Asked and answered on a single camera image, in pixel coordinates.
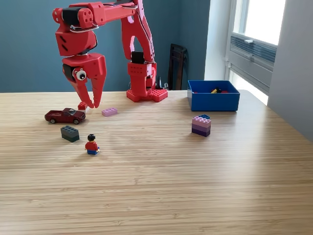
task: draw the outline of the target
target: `window blind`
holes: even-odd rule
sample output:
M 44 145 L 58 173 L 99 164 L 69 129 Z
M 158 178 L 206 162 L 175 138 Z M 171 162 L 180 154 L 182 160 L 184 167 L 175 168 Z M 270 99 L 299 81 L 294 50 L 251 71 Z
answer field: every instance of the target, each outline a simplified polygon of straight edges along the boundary
M 258 56 L 266 61 L 275 62 L 276 48 L 267 46 L 265 44 L 250 40 L 246 42 L 245 39 L 231 36 L 230 44 L 234 47 L 238 47 L 241 50 L 247 51 L 248 53 Z

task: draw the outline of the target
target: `dark red toy car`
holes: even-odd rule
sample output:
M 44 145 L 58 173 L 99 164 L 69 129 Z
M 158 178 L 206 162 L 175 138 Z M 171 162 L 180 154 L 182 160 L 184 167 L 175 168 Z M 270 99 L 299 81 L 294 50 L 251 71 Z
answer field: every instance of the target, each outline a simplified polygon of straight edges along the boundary
M 56 122 L 72 122 L 78 124 L 85 120 L 84 112 L 76 111 L 74 109 L 66 108 L 63 111 L 51 110 L 45 115 L 45 119 L 51 123 Z

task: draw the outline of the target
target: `blue box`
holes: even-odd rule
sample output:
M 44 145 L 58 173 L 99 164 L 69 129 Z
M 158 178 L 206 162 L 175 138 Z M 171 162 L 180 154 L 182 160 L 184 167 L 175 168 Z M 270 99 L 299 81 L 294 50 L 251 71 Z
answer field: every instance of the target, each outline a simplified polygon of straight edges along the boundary
M 212 94 L 212 90 L 216 87 L 228 93 Z M 190 80 L 187 92 L 191 111 L 238 110 L 240 93 L 230 81 Z

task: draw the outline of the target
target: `black chair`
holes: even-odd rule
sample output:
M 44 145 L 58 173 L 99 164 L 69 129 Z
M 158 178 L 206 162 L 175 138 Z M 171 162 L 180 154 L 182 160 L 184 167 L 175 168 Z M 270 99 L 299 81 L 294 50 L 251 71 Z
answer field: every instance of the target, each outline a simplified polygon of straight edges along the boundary
M 187 61 L 187 49 L 176 45 L 171 44 L 171 51 L 170 51 L 170 66 L 168 69 L 168 90 L 173 89 L 173 79 L 174 79 L 174 63 L 178 63 L 178 70 L 177 70 L 177 79 L 176 79 L 176 87 L 175 90 L 181 90 L 182 85 L 182 75 L 183 75 L 183 68 L 184 63 Z

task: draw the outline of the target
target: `car windshield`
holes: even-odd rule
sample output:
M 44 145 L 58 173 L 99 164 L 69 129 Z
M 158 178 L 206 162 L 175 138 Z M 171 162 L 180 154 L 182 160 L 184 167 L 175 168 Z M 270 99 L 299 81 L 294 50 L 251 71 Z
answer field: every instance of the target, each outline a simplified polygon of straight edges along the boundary
M 68 111 L 68 113 L 71 114 L 71 115 L 74 115 L 74 114 L 76 113 L 76 110 L 70 109 L 70 110 Z

